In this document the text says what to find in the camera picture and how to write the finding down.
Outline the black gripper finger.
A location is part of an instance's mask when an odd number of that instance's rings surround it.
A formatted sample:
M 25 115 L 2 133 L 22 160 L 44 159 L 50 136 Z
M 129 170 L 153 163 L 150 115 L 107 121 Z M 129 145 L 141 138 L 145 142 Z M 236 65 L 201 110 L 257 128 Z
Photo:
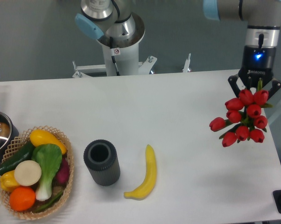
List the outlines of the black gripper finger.
M 268 91 L 268 100 L 281 88 L 281 81 L 273 78 L 271 80 L 272 87 Z
M 232 75 L 229 76 L 228 78 L 228 83 L 233 91 L 233 93 L 235 94 L 235 97 L 239 97 L 240 91 L 246 89 L 246 86 L 243 85 L 242 88 L 239 87 L 239 85 L 237 84 L 237 81 L 239 80 L 239 75 Z

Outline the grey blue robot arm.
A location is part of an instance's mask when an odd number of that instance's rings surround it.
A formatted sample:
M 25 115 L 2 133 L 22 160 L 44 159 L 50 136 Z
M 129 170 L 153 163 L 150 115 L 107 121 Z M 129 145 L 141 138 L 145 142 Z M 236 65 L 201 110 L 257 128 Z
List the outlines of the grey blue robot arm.
M 281 88 L 272 72 L 281 27 L 281 0 L 205 0 L 203 10 L 208 19 L 248 23 L 241 69 L 228 79 L 234 94 L 239 95 L 236 82 L 240 79 L 246 88 L 272 83 L 269 95 L 274 95 Z M 131 1 L 83 0 L 75 23 L 102 46 L 108 76 L 150 72 L 149 62 L 139 63 L 145 27 L 141 17 L 132 12 Z

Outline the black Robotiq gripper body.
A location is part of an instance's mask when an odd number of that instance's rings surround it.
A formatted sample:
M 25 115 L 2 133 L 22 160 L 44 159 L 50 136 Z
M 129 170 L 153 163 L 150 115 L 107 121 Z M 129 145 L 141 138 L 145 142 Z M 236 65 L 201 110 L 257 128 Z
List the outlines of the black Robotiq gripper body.
M 260 79 L 262 79 L 262 87 L 264 87 L 273 79 L 275 55 L 275 47 L 244 47 L 242 65 L 238 76 L 245 87 L 257 88 Z

